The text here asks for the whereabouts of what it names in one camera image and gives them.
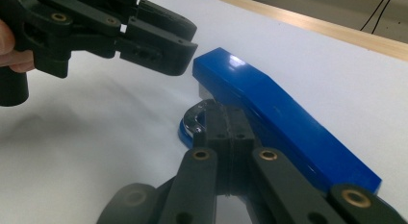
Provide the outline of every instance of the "blue object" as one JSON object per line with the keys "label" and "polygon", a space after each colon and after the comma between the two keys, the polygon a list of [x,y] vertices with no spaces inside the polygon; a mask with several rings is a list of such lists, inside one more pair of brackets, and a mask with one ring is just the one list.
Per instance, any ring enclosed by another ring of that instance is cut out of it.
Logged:
{"label": "blue object", "polygon": [[379,189],[375,173],[255,67],[218,48],[194,60],[192,75],[218,102],[242,108],[263,145],[287,155],[316,188],[351,183]]}

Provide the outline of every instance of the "wooden trim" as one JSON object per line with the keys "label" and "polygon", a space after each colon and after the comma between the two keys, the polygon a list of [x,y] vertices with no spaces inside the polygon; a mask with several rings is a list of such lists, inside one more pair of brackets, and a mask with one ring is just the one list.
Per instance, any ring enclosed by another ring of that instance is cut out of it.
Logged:
{"label": "wooden trim", "polygon": [[282,10],[252,0],[220,0],[228,4],[256,12],[273,19],[355,44],[374,52],[408,61],[408,44],[396,40],[367,34],[310,16]]}

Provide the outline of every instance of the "black cable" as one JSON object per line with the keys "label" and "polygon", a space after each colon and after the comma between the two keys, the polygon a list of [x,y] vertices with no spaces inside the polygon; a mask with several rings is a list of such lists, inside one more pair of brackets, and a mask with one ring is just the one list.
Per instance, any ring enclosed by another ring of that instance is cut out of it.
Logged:
{"label": "black cable", "polygon": [[377,8],[375,8],[374,12],[372,13],[372,15],[370,16],[370,18],[367,20],[366,24],[364,24],[364,26],[360,29],[360,31],[363,31],[364,28],[366,27],[366,25],[370,22],[370,20],[372,19],[372,17],[375,15],[375,13],[377,12],[378,8],[380,8],[380,6],[382,5],[382,3],[384,2],[384,0],[381,0],[381,2],[378,4]]}
{"label": "black cable", "polygon": [[380,22],[382,13],[385,11],[385,9],[387,8],[387,6],[388,6],[388,4],[390,3],[390,1],[391,1],[391,0],[388,0],[388,1],[387,1],[387,3],[386,3],[385,6],[384,6],[384,9],[381,11],[381,14],[378,16],[378,19],[377,19],[377,22],[375,23],[374,29],[372,29],[372,32],[371,32],[372,34],[374,34],[375,29],[377,28],[377,25],[378,25],[378,23]]}

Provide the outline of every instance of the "white tabletop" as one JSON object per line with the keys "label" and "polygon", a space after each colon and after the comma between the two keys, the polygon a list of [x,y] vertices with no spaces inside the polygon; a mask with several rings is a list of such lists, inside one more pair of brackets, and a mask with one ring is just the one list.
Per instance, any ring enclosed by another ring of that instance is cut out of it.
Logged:
{"label": "white tabletop", "polygon": [[[408,62],[217,0],[150,1],[198,26],[196,57],[222,47],[265,71],[408,217]],[[167,77],[77,52],[66,79],[31,72],[29,100],[0,108],[0,223],[95,223],[120,188],[173,177],[186,152],[178,124],[200,101],[191,67]],[[223,198],[218,223],[249,223],[242,206]]]}

